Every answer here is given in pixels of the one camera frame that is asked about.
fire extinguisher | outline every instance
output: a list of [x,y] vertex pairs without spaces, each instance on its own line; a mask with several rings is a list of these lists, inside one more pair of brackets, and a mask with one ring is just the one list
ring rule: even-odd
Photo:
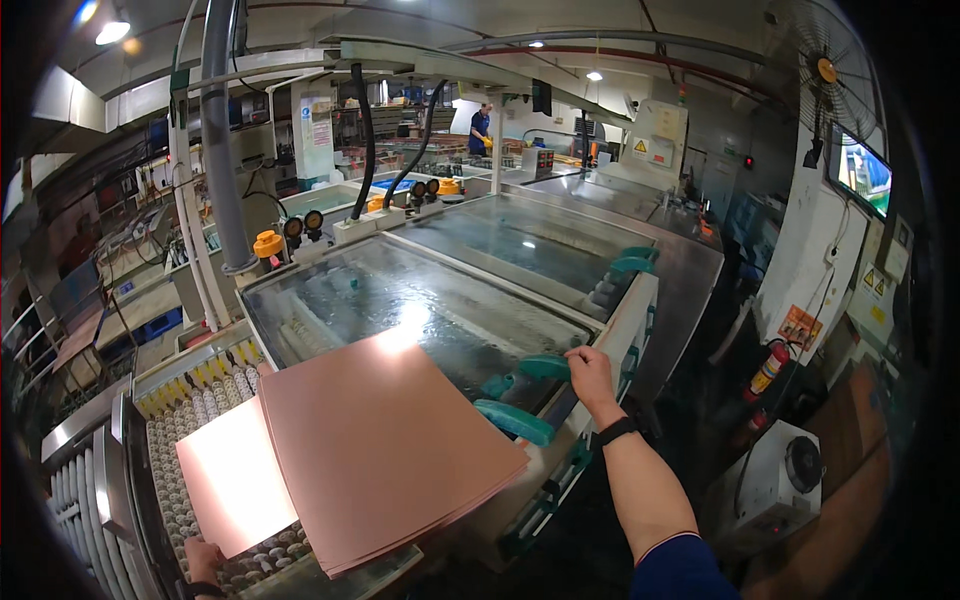
[[743,389],[743,398],[748,402],[756,402],[756,399],[763,394],[763,391],[777,378],[777,373],[783,369],[783,365],[790,360],[790,351],[781,340],[774,340],[770,343],[770,357],[763,363],[760,370],[756,372],[750,384]]

wall fan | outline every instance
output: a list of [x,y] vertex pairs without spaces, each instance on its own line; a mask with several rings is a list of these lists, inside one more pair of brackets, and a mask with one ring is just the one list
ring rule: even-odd
[[800,120],[813,132],[804,167],[816,168],[833,123],[860,141],[874,131],[879,92],[874,71],[850,29],[820,4],[794,0],[781,5],[774,18],[797,49]]

white roller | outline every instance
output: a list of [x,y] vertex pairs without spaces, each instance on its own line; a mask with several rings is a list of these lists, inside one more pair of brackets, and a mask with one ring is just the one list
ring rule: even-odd
[[117,543],[116,536],[105,529],[104,538],[107,540],[107,552],[110,554],[113,572],[116,573],[124,600],[136,600],[136,592],[133,591],[133,586],[130,584],[130,577],[127,575],[127,568],[123,564],[123,557],[120,556],[120,545]]
[[67,465],[60,468],[60,512],[70,504],[70,470]]
[[69,484],[67,486],[67,495],[70,497],[70,501],[67,502],[67,506],[73,506],[73,504],[77,502],[77,459],[74,459],[67,464],[66,473],[68,475]]
[[80,560],[80,541],[77,539],[77,530],[73,528],[73,519],[64,519],[62,525],[66,532],[66,538],[70,541],[70,547],[73,548],[73,555],[77,557],[77,560]]
[[130,556],[132,547],[119,538],[117,538],[117,545],[120,546],[120,558],[123,559],[123,566],[127,569],[127,575],[130,576],[130,583],[133,586],[136,597],[138,600],[149,600],[147,591],[143,587],[143,582],[140,581],[140,578],[136,574],[136,569],[133,568],[133,559]]
[[80,547],[80,558],[84,560],[85,566],[90,566],[90,551],[86,547],[86,534],[84,532],[84,523],[80,515],[73,517],[73,529],[77,532],[77,542]]
[[104,570],[104,576],[107,579],[107,586],[113,600],[124,600],[123,591],[120,589],[120,582],[117,581],[116,573],[113,572],[113,566],[110,561],[110,554],[107,551],[107,539],[104,537],[104,528],[100,525],[100,514],[97,512],[97,491],[93,483],[93,450],[86,449],[84,453],[84,468],[86,481],[86,505],[90,511],[90,527],[93,529],[93,541],[97,544],[97,556],[100,557],[100,567]]
[[54,509],[59,513],[63,510],[63,502],[60,500],[60,492],[63,491],[63,475],[59,469],[57,469],[57,472],[50,478],[50,483],[53,484]]
[[89,504],[86,502],[86,467],[84,465],[83,454],[77,456],[77,490],[83,492],[80,494],[79,498],[80,523],[84,528],[86,551],[90,558],[90,565],[93,566],[93,575],[97,578],[97,582],[100,583],[100,588],[104,592],[109,593],[107,576],[104,574],[104,570],[100,566],[100,553],[97,552],[97,543],[93,538],[93,526],[90,524],[92,519],[90,516]]

warning sign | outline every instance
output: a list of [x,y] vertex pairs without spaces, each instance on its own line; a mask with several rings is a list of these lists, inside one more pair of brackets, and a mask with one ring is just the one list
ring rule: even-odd
[[642,137],[634,138],[634,158],[639,158],[640,160],[648,160],[647,158],[648,148],[650,148],[649,139],[643,139]]
[[883,300],[883,295],[886,294],[887,287],[887,280],[883,272],[874,265],[870,265],[867,274],[863,276],[863,281],[860,283],[860,290],[874,302],[880,303]]
[[796,304],[790,306],[786,318],[780,325],[778,333],[783,336],[787,342],[797,342],[803,345],[804,352],[813,347],[813,343],[820,335],[820,330],[824,324],[816,321],[810,314],[805,312]]

gray pipe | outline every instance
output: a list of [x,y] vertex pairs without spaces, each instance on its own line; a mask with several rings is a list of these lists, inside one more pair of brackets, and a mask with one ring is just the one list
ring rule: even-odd
[[[233,0],[210,0],[206,7],[201,78],[227,73],[230,22]],[[212,84],[200,91],[200,120],[204,137],[206,185],[210,190],[217,231],[224,249],[224,273],[238,275],[256,264],[251,242],[243,223],[240,194],[237,192],[230,155],[227,84]]]
[[590,39],[600,36],[604,39],[632,39],[634,41],[652,41],[660,44],[676,44],[678,46],[687,46],[689,48],[698,48],[719,54],[725,54],[738,59],[747,60],[756,64],[767,64],[766,57],[756,52],[751,52],[744,48],[737,48],[728,44],[711,41],[709,39],[700,39],[699,37],[676,36],[674,34],[665,34],[663,32],[639,32],[629,29],[578,29],[566,30],[561,32],[534,32],[532,34],[521,34],[519,36],[487,37],[474,41],[465,41],[459,44],[450,44],[441,48],[447,52],[463,52],[464,50],[478,50],[488,46],[502,46],[504,44],[517,44],[531,41],[548,41],[551,39]]

